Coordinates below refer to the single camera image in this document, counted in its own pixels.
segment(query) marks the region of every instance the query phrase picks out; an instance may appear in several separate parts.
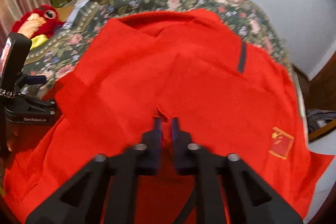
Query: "plush toy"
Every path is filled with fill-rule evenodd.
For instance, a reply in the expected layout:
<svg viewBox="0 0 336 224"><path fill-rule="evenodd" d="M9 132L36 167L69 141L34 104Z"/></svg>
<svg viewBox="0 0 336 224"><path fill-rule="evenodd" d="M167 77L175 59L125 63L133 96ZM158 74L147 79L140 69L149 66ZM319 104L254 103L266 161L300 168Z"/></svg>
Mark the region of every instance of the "plush toy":
<svg viewBox="0 0 336 224"><path fill-rule="evenodd" d="M12 32L22 33L30 39L41 34L50 38L63 23L58 20L57 10L54 7L42 5L15 22Z"/></svg>

